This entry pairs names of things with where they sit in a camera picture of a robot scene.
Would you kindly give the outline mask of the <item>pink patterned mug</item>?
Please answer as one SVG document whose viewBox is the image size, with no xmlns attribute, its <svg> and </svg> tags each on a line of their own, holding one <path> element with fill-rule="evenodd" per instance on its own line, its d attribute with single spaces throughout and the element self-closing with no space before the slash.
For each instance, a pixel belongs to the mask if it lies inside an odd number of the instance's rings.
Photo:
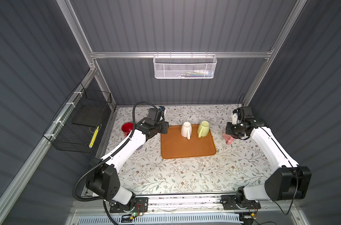
<svg viewBox="0 0 341 225">
<path fill-rule="evenodd" d="M 225 143 L 227 145 L 231 145 L 233 143 L 233 141 L 234 141 L 234 137 L 232 137 L 231 135 L 227 135 L 226 133 L 223 133 L 222 137 L 224 138 Z"/>
</svg>

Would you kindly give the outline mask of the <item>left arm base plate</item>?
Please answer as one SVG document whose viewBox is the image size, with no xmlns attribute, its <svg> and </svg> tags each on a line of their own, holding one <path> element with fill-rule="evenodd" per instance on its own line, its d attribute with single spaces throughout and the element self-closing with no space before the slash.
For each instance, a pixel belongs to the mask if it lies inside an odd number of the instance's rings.
<svg viewBox="0 0 341 225">
<path fill-rule="evenodd" d="M 119 202 L 110 202 L 110 213 L 145 213 L 148 211 L 148 197 L 138 197 L 131 199 L 126 205 Z"/>
</svg>

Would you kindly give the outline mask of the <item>white cream mug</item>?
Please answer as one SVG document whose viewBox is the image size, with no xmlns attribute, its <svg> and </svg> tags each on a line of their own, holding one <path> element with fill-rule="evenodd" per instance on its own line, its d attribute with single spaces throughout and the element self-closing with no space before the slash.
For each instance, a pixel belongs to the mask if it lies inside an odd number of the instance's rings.
<svg viewBox="0 0 341 225">
<path fill-rule="evenodd" d="M 192 128 L 192 125 L 190 122 L 184 122 L 182 124 L 182 127 L 181 127 L 181 135 L 185 138 L 187 138 L 188 140 L 190 140 L 191 138 L 191 135 L 192 135 L 192 131 L 193 131 L 193 128 Z"/>
</svg>

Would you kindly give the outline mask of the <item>light green mug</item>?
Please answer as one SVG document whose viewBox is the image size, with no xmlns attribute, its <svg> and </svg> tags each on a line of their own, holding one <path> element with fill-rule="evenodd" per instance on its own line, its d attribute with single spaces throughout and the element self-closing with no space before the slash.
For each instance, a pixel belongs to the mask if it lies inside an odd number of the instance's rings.
<svg viewBox="0 0 341 225">
<path fill-rule="evenodd" d="M 198 126 L 198 138 L 206 137 L 209 134 L 210 125 L 207 121 L 202 121 Z"/>
</svg>

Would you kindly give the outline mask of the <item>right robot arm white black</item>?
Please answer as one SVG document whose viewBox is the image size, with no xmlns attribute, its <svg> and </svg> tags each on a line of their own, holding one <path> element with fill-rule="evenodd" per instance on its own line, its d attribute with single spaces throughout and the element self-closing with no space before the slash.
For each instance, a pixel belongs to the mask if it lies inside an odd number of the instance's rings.
<svg viewBox="0 0 341 225">
<path fill-rule="evenodd" d="M 305 198 L 312 176 L 310 169 L 292 159 L 263 120 L 247 119 L 238 124 L 228 122 L 226 134 L 235 139 L 254 140 L 272 168 L 272 174 L 264 184 L 238 189 L 241 201 Z"/>
</svg>

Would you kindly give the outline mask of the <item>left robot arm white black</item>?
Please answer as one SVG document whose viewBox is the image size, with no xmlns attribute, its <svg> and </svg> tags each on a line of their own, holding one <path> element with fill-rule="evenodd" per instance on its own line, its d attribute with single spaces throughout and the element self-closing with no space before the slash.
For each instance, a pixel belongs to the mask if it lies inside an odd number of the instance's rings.
<svg viewBox="0 0 341 225">
<path fill-rule="evenodd" d="M 150 108 L 147 117 L 134 124 L 131 133 L 108 154 L 101 158 L 107 160 L 86 176 L 86 187 L 101 199 L 118 202 L 132 208 L 135 194 L 122 186 L 118 173 L 130 156 L 140 149 L 146 141 L 157 134 L 166 134 L 169 123 L 165 121 L 165 107 Z"/>
</svg>

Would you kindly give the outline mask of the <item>red mug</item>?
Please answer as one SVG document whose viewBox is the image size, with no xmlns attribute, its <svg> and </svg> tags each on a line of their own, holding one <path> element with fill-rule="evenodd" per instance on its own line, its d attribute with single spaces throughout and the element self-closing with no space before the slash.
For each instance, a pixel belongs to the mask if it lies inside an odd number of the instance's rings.
<svg viewBox="0 0 341 225">
<path fill-rule="evenodd" d="M 121 131 L 123 132 L 124 137 L 127 137 L 133 130 L 133 123 L 127 122 L 124 123 L 121 127 Z"/>
</svg>

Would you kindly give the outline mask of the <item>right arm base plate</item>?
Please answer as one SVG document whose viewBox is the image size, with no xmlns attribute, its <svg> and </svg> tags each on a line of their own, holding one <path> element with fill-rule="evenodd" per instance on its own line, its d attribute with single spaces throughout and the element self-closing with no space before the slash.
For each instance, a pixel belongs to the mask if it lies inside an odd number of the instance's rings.
<svg viewBox="0 0 341 225">
<path fill-rule="evenodd" d="M 221 195 L 220 204 L 224 210 L 259 210 L 261 205 L 259 201 L 242 200 L 236 195 Z"/>
</svg>

